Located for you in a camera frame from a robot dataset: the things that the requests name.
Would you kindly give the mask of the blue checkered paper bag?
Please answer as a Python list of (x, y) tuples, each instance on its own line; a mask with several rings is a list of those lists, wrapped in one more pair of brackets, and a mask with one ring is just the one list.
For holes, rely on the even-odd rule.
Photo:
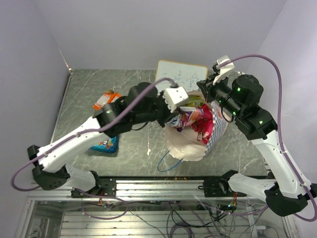
[(191, 91), (189, 95), (200, 96), (203, 103), (209, 106), (213, 115), (213, 131), (208, 143), (204, 144), (197, 140), (197, 133), (191, 126), (185, 127), (181, 132), (178, 132), (175, 128), (165, 125), (164, 142), (167, 148), (166, 154), (179, 160), (176, 165), (185, 161), (197, 162), (202, 160), (221, 139), (228, 126), (229, 116), (221, 110), (221, 107), (216, 102), (206, 102), (200, 91)]

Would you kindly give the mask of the blue candy packet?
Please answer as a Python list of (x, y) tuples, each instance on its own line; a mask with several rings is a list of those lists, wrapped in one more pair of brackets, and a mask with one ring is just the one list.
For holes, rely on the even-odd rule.
[(113, 154), (119, 148), (119, 136), (108, 139), (107, 141), (100, 142), (90, 148), (90, 150)]

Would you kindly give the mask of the red snack packet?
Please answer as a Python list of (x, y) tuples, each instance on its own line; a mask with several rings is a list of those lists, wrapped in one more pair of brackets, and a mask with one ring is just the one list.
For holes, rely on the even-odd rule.
[(197, 140), (207, 144), (213, 131), (213, 115), (207, 104), (203, 104), (200, 110), (202, 115), (191, 124), (191, 127), (197, 133)]

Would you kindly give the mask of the purple snack packet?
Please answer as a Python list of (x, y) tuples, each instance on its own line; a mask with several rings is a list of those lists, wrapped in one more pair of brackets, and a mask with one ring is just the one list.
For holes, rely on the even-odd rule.
[(181, 132), (185, 127), (191, 126), (196, 121), (203, 118), (204, 112), (200, 108), (180, 107), (179, 114), (171, 118), (166, 125)]

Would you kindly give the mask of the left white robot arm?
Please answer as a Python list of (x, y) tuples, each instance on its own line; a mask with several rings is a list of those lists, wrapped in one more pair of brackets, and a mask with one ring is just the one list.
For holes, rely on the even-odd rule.
[(43, 190), (66, 185), (83, 190), (90, 197), (97, 196), (101, 191), (98, 175), (71, 166), (71, 159), (99, 142), (129, 132), (136, 124), (157, 121), (164, 126), (187, 99), (183, 87), (158, 92), (153, 84), (139, 83), (128, 95), (105, 104), (81, 126), (54, 143), (30, 146), (29, 157), (38, 159), (32, 170), (35, 182)]

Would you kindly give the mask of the orange snack packet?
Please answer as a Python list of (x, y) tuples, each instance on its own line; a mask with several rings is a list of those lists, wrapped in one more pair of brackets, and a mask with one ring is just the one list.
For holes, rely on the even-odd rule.
[(105, 104), (115, 102), (121, 96), (122, 95), (117, 93), (117, 92), (114, 92), (112, 90), (108, 90), (101, 97), (99, 97), (97, 102), (93, 105), (93, 108), (95, 110), (99, 110), (99, 109), (103, 108)]

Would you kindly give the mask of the yellow green snack packet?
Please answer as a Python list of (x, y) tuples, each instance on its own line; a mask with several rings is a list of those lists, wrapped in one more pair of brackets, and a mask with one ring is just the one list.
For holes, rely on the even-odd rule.
[(203, 106), (203, 100), (198, 95), (189, 95), (189, 100), (184, 107), (193, 107), (193, 108), (201, 108)]

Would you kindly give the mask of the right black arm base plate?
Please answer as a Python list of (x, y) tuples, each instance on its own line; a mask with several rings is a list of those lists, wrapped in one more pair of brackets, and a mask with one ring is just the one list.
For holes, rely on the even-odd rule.
[(210, 197), (233, 197), (233, 192), (223, 192), (219, 182), (215, 180), (205, 180), (202, 185), (198, 186), (199, 190), (204, 192), (205, 198)]

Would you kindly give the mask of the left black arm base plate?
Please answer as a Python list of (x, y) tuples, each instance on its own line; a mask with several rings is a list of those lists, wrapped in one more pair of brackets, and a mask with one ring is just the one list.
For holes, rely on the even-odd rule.
[(115, 197), (116, 181), (113, 178), (101, 178), (95, 187), (82, 192), (78, 188), (71, 191), (71, 198), (99, 198), (99, 197)]

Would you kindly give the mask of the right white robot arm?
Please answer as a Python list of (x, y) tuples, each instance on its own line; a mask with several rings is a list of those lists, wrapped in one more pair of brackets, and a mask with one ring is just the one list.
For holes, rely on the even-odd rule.
[(248, 74), (234, 79), (231, 87), (227, 82), (224, 79), (213, 84), (207, 79), (197, 82), (197, 86), (208, 103), (218, 102), (221, 109), (232, 115), (231, 120), (259, 150), (274, 178), (256, 179), (230, 170), (221, 176), (219, 192), (224, 196), (233, 192), (253, 196), (281, 217), (302, 211), (310, 200), (304, 186), (313, 197), (317, 195), (317, 186), (308, 180), (300, 182), (292, 169), (294, 160), (281, 148), (277, 123), (270, 112), (259, 106), (264, 88)]

